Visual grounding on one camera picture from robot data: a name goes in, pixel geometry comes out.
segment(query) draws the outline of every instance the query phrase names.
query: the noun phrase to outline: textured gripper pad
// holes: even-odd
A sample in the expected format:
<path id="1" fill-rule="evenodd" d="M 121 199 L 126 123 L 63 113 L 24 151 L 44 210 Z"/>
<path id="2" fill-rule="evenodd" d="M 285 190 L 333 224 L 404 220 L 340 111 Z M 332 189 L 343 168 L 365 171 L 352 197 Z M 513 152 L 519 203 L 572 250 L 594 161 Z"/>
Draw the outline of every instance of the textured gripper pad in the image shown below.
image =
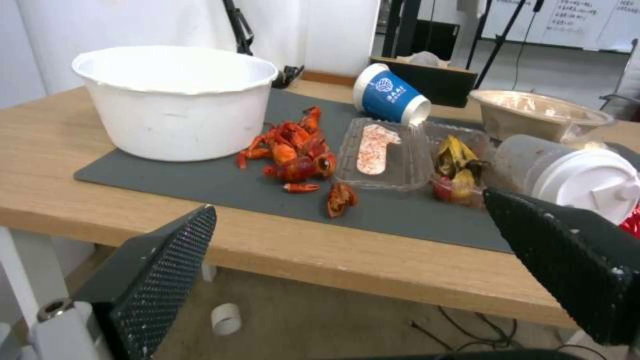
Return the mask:
<path id="1" fill-rule="evenodd" d="M 640 240 L 588 210 L 488 189 L 487 210 L 518 259 L 591 337 L 629 344 L 640 320 Z"/>
<path id="2" fill-rule="evenodd" d="M 189 295 L 215 224 L 207 206 L 128 240 L 75 297 L 92 303 L 115 358 L 149 359 L 156 351 Z"/>

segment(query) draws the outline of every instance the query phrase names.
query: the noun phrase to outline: paper bowl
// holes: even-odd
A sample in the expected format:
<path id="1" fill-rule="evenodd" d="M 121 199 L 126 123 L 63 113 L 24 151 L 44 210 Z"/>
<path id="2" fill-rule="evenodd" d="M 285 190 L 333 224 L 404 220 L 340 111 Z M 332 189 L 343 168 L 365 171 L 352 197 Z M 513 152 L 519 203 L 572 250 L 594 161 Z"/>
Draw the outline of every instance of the paper bowl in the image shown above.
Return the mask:
<path id="1" fill-rule="evenodd" d="M 499 140 L 526 134 L 559 142 L 615 122 L 601 111 L 527 92 L 474 90 L 469 97 L 480 104 L 484 130 Z"/>

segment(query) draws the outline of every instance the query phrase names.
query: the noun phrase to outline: blue paper cup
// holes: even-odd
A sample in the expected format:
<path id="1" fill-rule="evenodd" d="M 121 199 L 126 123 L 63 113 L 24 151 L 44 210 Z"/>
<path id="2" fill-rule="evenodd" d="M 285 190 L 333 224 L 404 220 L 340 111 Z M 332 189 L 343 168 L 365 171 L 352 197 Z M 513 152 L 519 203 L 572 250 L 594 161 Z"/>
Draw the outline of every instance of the blue paper cup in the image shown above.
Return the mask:
<path id="1" fill-rule="evenodd" d="M 369 116 L 405 125 L 420 124 L 431 113 L 431 101 L 381 63 L 360 73 L 353 86 L 353 104 Z"/>

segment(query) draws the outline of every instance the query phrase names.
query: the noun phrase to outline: white plastic basin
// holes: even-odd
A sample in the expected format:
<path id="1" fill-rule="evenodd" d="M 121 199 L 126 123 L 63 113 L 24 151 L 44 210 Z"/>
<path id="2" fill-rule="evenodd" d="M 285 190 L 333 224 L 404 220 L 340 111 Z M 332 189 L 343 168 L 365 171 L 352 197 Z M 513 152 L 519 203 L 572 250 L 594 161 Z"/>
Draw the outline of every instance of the white plastic basin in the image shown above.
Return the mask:
<path id="1" fill-rule="evenodd" d="M 114 47 L 72 63 L 111 141 L 153 160 L 219 158 L 262 131 L 277 69 L 204 47 Z"/>

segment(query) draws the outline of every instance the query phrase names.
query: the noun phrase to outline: wooden table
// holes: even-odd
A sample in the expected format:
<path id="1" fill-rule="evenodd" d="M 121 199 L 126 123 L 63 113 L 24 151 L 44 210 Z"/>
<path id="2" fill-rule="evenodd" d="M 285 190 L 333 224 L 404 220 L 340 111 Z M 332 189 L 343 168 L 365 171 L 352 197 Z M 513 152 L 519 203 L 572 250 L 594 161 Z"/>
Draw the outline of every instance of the wooden table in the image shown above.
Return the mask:
<path id="1" fill-rule="evenodd" d="M 290 91 L 351 100 L 351 89 L 339 85 L 298 80 Z M 477 122 L 479 109 L 434 106 L 433 115 Z M 640 124 L 597 134 L 640 151 Z M 0 225 L 119 246 L 199 205 L 73 180 L 76 170 L 112 149 L 84 88 L 0 111 Z M 509 254 L 216 208 L 210 264 L 575 327 Z"/>

